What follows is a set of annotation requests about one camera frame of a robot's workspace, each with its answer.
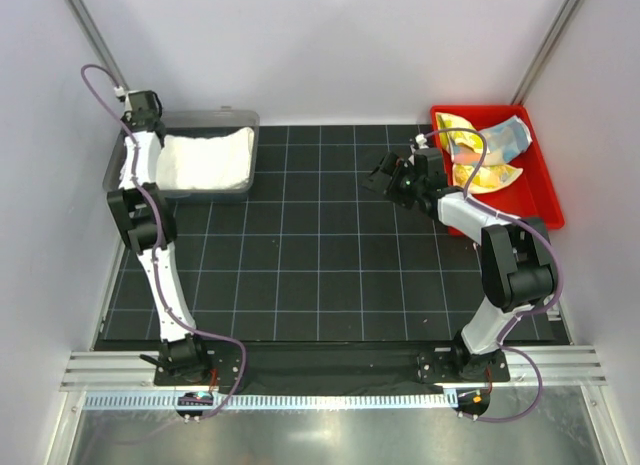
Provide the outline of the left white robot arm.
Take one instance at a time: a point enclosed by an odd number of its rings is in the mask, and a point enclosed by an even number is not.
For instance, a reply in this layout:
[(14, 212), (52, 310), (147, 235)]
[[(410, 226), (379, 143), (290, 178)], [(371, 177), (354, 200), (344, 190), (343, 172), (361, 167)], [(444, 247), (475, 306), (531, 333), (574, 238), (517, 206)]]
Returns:
[(123, 127), (125, 159), (117, 188), (107, 204), (125, 247), (146, 275), (159, 322), (158, 356), (141, 359), (156, 368), (155, 383), (200, 385), (208, 380), (212, 362), (194, 333), (177, 272), (175, 219), (156, 184), (157, 165), (166, 135), (162, 106), (153, 91), (116, 89), (124, 106), (117, 118)]

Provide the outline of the white pink towel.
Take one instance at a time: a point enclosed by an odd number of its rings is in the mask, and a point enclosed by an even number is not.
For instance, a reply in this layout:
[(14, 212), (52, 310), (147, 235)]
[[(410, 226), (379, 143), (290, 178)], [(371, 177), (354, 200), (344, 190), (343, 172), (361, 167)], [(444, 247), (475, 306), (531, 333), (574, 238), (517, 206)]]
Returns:
[(249, 185), (255, 133), (244, 127), (222, 137), (136, 132), (125, 138), (119, 186), (154, 183), (162, 191), (230, 191)]

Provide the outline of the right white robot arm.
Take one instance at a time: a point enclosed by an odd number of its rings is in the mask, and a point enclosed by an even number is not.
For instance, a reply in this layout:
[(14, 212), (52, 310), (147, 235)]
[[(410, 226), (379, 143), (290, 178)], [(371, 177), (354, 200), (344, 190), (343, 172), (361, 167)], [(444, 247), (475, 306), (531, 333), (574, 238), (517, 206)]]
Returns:
[(402, 158), (388, 152), (363, 186), (405, 209), (417, 206), (434, 221), (454, 228), (480, 246), (483, 300), (453, 339), (450, 367), (473, 381), (496, 361), (517, 323), (556, 294), (559, 272), (545, 223), (522, 220), (472, 198), (448, 184), (442, 153), (427, 149)]

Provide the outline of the yellow patterned towel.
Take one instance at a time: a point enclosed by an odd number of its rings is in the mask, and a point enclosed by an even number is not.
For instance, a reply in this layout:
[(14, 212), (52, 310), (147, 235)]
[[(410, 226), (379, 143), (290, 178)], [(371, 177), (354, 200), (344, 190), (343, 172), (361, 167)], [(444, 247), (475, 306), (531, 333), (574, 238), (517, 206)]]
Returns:
[(487, 194), (507, 188), (522, 175), (523, 169), (512, 162), (504, 165), (483, 164), (488, 147), (480, 131), (465, 118), (449, 113), (437, 113), (439, 129), (448, 132), (439, 135), (441, 145), (452, 161), (453, 183), (473, 194)]

